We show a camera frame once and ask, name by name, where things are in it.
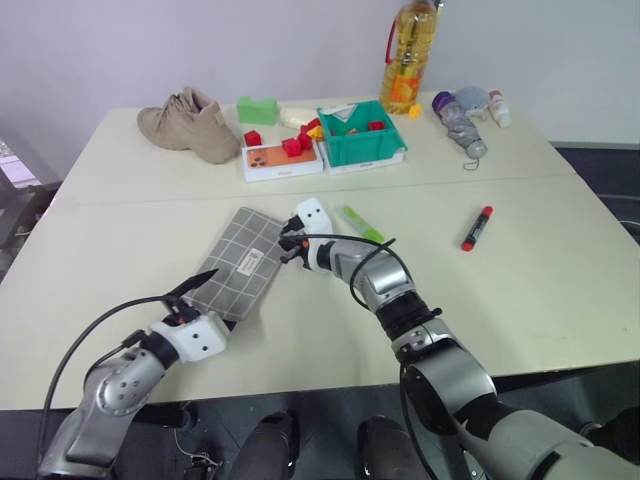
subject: red block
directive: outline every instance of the red block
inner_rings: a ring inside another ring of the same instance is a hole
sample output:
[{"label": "red block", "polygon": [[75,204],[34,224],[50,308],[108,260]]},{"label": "red block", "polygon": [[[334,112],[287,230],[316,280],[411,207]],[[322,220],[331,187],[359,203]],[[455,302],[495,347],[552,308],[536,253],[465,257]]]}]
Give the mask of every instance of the red block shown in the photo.
[{"label": "red block", "polygon": [[298,141],[300,142],[300,145],[302,145],[303,150],[311,150],[311,142],[313,140],[311,140],[311,137],[309,135],[307,135],[306,133],[301,133],[300,135],[298,135]]},{"label": "red block", "polygon": [[320,124],[320,119],[319,118],[314,118],[309,123],[307,123],[307,127],[309,127],[309,130],[311,130],[314,127],[319,127],[320,125],[321,124]]},{"label": "red block", "polygon": [[262,145],[262,138],[258,132],[251,130],[244,134],[244,143],[247,144],[247,147],[256,147]]},{"label": "red block", "polygon": [[302,154],[302,145],[295,138],[287,138],[282,141],[282,148],[287,152],[287,157],[297,157]]},{"label": "red block", "polygon": [[369,131],[371,130],[384,130],[384,122],[378,120],[377,122],[369,122]]}]

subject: yellow oil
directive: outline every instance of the yellow oil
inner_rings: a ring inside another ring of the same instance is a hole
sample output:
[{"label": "yellow oil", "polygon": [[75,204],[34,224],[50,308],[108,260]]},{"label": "yellow oil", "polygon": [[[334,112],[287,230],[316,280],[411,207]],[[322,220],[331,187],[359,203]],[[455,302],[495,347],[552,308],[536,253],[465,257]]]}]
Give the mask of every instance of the yellow oil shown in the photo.
[{"label": "yellow oil", "polygon": [[417,0],[402,8],[395,20],[397,51],[387,64],[380,103],[389,113],[407,113],[415,103],[436,32],[432,0]]}]

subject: green marker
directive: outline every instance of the green marker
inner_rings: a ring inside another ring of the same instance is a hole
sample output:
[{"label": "green marker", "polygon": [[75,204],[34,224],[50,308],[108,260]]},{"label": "green marker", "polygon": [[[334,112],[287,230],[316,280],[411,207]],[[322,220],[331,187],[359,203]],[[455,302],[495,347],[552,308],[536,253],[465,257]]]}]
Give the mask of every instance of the green marker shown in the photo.
[{"label": "green marker", "polygon": [[382,234],[369,225],[364,218],[356,213],[356,211],[348,205],[338,209],[338,212],[363,238],[373,242],[383,243]]}]

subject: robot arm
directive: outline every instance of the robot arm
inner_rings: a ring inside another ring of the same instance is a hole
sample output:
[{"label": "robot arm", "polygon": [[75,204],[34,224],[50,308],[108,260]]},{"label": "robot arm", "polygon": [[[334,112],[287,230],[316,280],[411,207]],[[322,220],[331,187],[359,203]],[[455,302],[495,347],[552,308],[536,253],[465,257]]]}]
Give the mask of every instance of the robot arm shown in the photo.
[{"label": "robot arm", "polygon": [[88,373],[80,405],[60,425],[40,463],[41,477],[105,478],[131,421],[167,370],[178,360],[197,362],[222,352],[229,335],[217,313],[201,315],[186,303],[150,330],[138,346]]},{"label": "robot arm", "polygon": [[285,263],[300,256],[309,270],[332,272],[359,291],[405,367],[401,381],[420,421],[434,433],[457,435],[492,478],[638,475],[631,463],[544,415],[500,403],[489,374],[438,318],[440,309],[420,299],[396,256],[361,241],[320,238],[331,235],[331,223],[316,199],[300,204],[283,232]]}]

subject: teal plastic basket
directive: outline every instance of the teal plastic basket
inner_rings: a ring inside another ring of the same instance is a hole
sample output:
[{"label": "teal plastic basket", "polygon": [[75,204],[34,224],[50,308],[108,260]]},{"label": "teal plastic basket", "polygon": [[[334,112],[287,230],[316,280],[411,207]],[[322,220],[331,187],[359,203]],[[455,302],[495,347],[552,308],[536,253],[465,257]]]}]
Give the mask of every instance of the teal plastic basket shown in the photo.
[{"label": "teal plastic basket", "polygon": [[[318,109],[332,167],[386,160],[399,149],[407,150],[407,145],[380,102],[374,100],[355,105],[355,111],[346,122],[333,115],[320,113],[321,109]],[[369,123],[377,121],[384,123],[384,130],[368,131]],[[354,128],[358,133],[348,135]]]}]

